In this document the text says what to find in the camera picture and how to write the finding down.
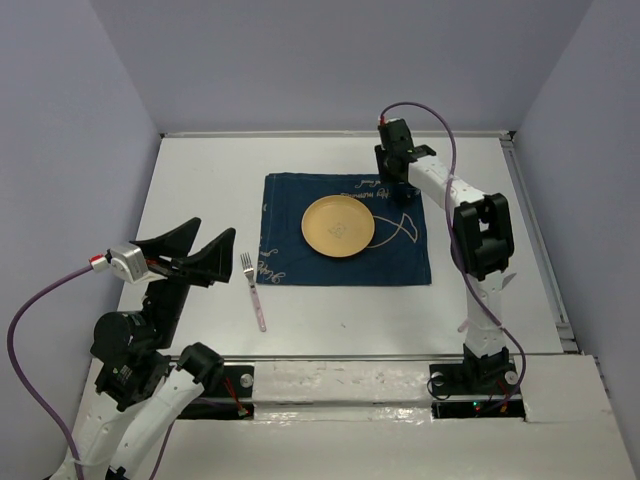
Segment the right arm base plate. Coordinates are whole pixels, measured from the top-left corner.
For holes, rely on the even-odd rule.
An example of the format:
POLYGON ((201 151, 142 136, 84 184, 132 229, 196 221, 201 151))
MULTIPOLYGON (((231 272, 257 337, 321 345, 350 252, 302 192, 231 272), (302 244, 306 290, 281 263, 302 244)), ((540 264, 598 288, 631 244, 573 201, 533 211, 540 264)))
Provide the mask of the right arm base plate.
POLYGON ((426 382, 436 420, 525 418, 519 375, 507 348, 477 357, 466 347, 461 361, 429 366, 426 382))

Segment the dark blue cup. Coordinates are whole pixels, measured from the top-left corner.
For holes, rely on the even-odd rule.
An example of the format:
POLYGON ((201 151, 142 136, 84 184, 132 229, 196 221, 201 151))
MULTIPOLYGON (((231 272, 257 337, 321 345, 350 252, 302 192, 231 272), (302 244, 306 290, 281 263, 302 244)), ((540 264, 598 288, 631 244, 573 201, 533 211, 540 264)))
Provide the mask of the dark blue cup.
POLYGON ((412 185, 400 182, 391 187, 391 198, 398 205, 409 205, 416 201, 421 191, 412 185))

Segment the blue fish placemat cloth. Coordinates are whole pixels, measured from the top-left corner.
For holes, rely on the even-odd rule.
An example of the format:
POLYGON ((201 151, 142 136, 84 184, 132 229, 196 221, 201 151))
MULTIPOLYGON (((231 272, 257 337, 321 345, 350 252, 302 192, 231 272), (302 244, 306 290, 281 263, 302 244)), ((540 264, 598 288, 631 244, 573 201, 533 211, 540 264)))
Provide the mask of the blue fish placemat cloth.
POLYGON ((257 282, 266 285, 402 287, 429 285, 427 227, 421 195, 409 205, 391 198, 394 184, 376 174, 271 173, 262 200, 257 282), (316 200, 345 195, 372 213, 368 247, 347 258, 315 252, 301 220, 316 200))

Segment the pink handled knife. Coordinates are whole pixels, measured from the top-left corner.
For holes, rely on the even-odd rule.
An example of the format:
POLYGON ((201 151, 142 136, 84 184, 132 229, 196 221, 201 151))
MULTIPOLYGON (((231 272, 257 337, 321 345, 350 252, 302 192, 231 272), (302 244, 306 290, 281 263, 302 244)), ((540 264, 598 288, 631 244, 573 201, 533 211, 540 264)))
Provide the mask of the pink handled knife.
MULTIPOLYGON (((498 291, 502 292, 512 282, 515 276, 516 276, 516 273, 510 273, 507 275, 504 275, 502 273, 495 273, 490 275, 489 280, 484 280, 482 282, 477 281, 473 277, 470 278, 469 276, 466 276, 466 279, 470 278, 470 284, 472 285, 473 290, 476 293, 479 293, 480 297, 484 299, 485 298, 484 287, 490 286, 491 283, 496 283, 497 281, 500 281, 500 287, 498 288, 498 291)), ((473 295, 471 294, 470 289, 467 289, 466 295, 467 295, 467 318, 458 327, 459 332, 465 331, 471 325, 473 320, 473 313, 478 313, 482 310, 482 308, 478 305, 478 302, 473 298, 473 295)))

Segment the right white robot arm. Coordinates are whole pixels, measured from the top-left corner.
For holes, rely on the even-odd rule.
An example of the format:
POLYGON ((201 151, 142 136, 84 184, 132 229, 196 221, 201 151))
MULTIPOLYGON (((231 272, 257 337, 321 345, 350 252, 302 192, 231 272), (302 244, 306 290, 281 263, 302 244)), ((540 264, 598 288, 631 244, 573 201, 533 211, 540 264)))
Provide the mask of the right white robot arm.
POLYGON ((439 367, 436 387, 442 395, 482 392, 513 369, 498 319, 504 272, 515 251, 508 200, 471 186, 455 174, 455 161, 447 167, 431 147, 416 145, 405 120, 381 119, 378 133, 381 179, 416 189, 442 208, 452 259, 465 282, 463 360, 439 367))

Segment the yellow plate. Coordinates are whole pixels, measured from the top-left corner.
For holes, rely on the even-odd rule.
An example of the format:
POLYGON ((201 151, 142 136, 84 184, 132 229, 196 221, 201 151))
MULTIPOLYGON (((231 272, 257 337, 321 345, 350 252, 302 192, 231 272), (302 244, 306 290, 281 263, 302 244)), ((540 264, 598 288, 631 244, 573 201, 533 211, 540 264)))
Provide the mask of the yellow plate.
POLYGON ((359 200, 330 195, 314 201, 304 212, 301 231, 317 253, 347 258, 365 250, 375 233, 375 220, 359 200))

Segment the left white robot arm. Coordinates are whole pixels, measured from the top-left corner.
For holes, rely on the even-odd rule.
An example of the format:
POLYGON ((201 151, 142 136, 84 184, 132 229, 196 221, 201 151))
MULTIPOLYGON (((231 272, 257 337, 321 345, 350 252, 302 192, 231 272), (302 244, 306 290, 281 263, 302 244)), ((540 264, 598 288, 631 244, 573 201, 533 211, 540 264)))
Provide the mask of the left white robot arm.
POLYGON ((190 288, 226 283, 232 275, 235 229, 193 252, 200 224, 194 217, 163 235, 133 240, 91 259, 93 270, 111 270, 146 291, 139 310, 108 312, 94 326, 90 353, 102 364, 97 396, 54 478, 132 478, 181 412, 219 388, 224 359, 211 348, 196 342, 176 363, 164 353, 190 288))

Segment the pink handled fork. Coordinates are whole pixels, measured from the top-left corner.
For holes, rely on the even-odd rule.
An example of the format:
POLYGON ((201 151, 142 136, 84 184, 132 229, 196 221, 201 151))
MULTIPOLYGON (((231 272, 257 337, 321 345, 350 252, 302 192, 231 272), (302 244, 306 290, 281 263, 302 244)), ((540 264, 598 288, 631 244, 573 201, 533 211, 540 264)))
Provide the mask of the pink handled fork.
POLYGON ((248 282, 249 292, 250 292, 251 301, 253 305, 254 314, 256 316, 258 328, 262 333, 265 333, 267 331, 267 326, 266 326, 266 321, 264 318, 264 313, 262 310, 259 294, 256 288, 255 269, 252 264, 249 253, 241 253, 240 261, 241 261, 244 276, 248 282))

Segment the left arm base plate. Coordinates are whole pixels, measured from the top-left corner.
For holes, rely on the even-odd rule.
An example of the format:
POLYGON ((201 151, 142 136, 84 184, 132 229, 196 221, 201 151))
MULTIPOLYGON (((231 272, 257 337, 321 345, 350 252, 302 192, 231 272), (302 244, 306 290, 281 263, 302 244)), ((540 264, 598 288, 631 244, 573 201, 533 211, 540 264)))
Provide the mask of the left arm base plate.
POLYGON ((252 420, 255 366, 249 362, 226 363, 221 379, 207 387, 186 406, 179 420, 252 420))

